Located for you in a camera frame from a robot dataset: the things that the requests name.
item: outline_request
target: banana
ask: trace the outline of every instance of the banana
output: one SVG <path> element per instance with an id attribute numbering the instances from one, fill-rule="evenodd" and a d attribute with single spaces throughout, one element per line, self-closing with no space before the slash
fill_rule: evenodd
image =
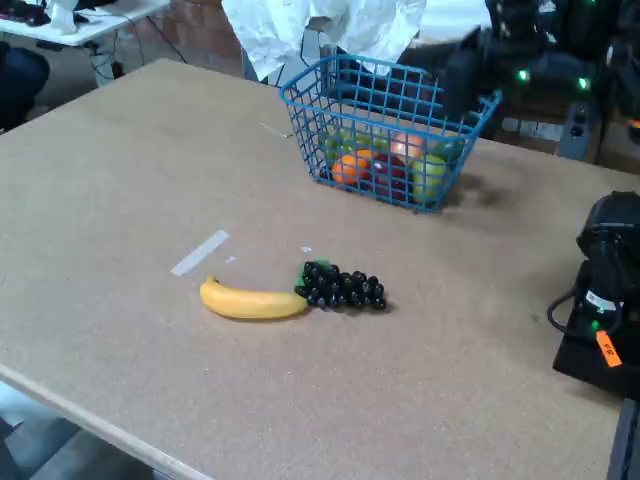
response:
<path id="1" fill-rule="evenodd" d="M 307 308 L 307 301 L 295 293 L 238 290 L 221 285 L 212 276 L 200 286 L 200 298 L 218 315 L 247 320 L 290 317 Z"/>

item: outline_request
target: orange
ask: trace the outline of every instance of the orange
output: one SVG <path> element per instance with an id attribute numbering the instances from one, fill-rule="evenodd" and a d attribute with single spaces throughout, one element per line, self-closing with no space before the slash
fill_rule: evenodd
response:
<path id="1" fill-rule="evenodd" d="M 374 155 L 371 150 L 358 150 L 355 155 L 351 153 L 343 155 L 331 167 L 333 179 L 337 183 L 355 185 L 358 183 L 358 178 L 369 177 Z"/>

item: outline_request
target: green light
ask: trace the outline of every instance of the green light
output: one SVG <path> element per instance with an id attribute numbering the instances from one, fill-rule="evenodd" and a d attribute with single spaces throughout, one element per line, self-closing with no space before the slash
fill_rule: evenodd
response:
<path id="1" fill-rule="evenodd" d="M 578 79 L 578 88 L 580 90 L 589 90 L 591 88 L 591 80 L 581 77 Z"/>
<path id="2" fill-rule="evenodd" d="M 522 69 L 518 71 L 518 80 L 520 80 L 521 82 L 528 82 L 530 78 L 531 73 L 529 72 L 529 70 Z"/>

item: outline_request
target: bunch of grapes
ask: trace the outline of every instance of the bunch of grapes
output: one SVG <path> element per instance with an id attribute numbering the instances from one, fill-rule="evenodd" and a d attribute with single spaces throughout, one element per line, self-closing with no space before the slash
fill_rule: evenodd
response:
<path id="1" fill-rule="evenodd" d="M 311 306 L 340 308 L 350 306 L 375 310 L 387 308 L 384 285 L 378 277 L 368 277 L 359 271 L 340 272 L 337 265 L 322 265 L 305 262 L 302 270 L 304 285 L 295 287 L 295 292 L 307 299 Z"/>

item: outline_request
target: basket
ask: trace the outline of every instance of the basket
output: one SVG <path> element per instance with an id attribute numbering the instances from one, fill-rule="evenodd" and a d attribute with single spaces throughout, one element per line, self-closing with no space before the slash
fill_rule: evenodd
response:
<path id="1" fill-rule="evenodd" d="M 317 182 L 431 212 L 501 98 L 500 92 L 481 97 L 474 111 L 452 121 L 442 92 L 424 70 L 334 55 L 288 81 L 280 95 Z"/>

